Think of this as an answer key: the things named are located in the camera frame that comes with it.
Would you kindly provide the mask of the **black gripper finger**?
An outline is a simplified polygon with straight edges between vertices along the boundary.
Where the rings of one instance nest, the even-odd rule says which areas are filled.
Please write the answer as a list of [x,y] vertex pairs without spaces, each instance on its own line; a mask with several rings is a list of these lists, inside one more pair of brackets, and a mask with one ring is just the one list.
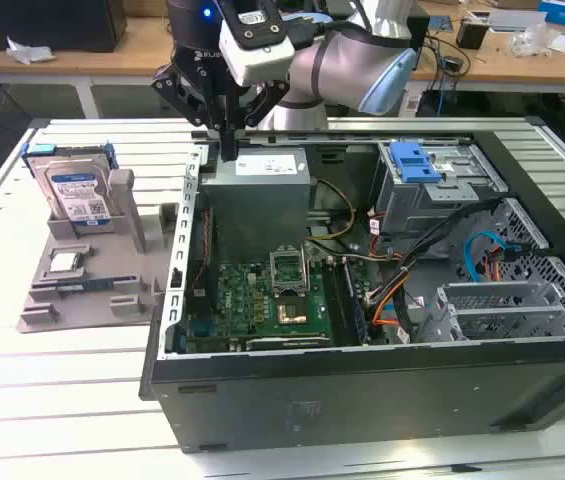
[[216,89],[216,75],[205,65],[194,65],[192,79],[175,63],[159,70],[151,87],[194,126],[205,126],[219,143],[223,160],[230,159],[230,128],[221,95]]
[[255,97],[244,104],[242,97],[250,87],[229,83],[229,159],[236,160],[239,153],[239,132],[257,126],[289,91],[289,83],[282,80],[265,82]]

